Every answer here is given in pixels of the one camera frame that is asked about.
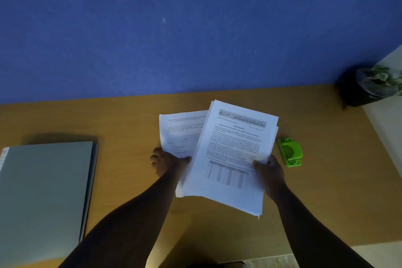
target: person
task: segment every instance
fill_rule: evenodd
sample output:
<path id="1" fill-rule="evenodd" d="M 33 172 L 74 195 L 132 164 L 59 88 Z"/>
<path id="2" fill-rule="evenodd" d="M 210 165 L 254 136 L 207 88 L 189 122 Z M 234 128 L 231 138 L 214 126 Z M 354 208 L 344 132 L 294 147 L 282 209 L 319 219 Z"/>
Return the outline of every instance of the person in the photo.
<path id="1" fill-rule="evenodd" d="M 103 218 L 63 261 L 60 268 L 145 267 L 162 228 L 180 177 L 191 157 L 179 159 L 160 147 L 150 160 L 160 177 L 149 189 Z M 275 202 L 300 268 L 372 267 L 320 223 L 292 193 L 282 167 L 253 161 L 265 192 Z"/>

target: person's right arm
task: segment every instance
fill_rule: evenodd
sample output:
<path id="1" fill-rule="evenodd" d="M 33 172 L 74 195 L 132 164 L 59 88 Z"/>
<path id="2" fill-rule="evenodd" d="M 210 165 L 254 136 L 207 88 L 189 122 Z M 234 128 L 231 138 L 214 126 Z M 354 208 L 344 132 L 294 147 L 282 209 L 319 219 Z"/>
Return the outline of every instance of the person's right arm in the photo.
<path id="1" fill-rule="evenodd" d="M 271 155 L 268 164 L 253 162 L 265 191 L 276 203 L 287 239 L 300 268 L 373 268 L 320 223 L 292 193 L 281 165 Z"/>

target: plant pot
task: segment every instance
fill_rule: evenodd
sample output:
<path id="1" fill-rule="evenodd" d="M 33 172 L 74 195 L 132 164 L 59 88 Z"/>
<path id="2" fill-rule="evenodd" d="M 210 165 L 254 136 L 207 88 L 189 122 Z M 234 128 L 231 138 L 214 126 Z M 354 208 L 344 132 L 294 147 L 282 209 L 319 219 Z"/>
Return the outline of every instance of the plant pot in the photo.
<path id="1" fill-rule="evenodd" d="M 344 104 L 358 107 L 396 94 L 397 89 L 376 84 L 367 78 L 371 67 L 354 66 L 346 70 L 335 82 L 335 89 Z"/>

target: wooden table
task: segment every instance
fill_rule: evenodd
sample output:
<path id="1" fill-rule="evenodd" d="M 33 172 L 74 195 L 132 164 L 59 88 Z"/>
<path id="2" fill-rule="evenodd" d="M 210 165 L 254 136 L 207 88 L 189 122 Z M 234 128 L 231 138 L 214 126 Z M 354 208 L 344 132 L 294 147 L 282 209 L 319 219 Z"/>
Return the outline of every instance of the wooden table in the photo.
<path id="1" fill-rule="evenodd" d="M 278 137 L 294 138 L 304 152 L 301 167 L 285 168 L 289 187 L 347 244 L 402 239 L 401 178 L 363 109 L 343 112 L 330 85 L 2 105 L 0 147 L 99 142 L 88 230 L 157 179 L 149 156 L 160 144 L 159 114 L 205 110 L 214 99 L 279 116 Z M 277 145 L 273 153 L 280 156 Z M 278 211 L 267 197 L 260 220 L 186 197 L 173 200 L 148 266 L 289 253 Z"/>

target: document page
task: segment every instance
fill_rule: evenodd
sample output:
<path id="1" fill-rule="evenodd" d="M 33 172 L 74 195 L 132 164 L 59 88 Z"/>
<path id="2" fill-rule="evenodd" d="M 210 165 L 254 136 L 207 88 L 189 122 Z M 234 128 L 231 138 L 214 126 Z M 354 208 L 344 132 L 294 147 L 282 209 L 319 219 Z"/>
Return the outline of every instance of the document page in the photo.
<path id="1" fill-rule="evenodd" d="M 208 110 L 160 114 L 159 134 L 162 149 L 179 158 L 193 157 L 207 113 Z M 189 170 L 188 166 L 177 185 L 176 197 L 185 196 L 182 187 Z"/>
<path id="2" fill-rule="evenodd" d="M 276 116 L 215 100 L 183 184 L 184 194 L 261 215 L 264 190 L 252 161 L 267 162 L 277 122 Z"/>

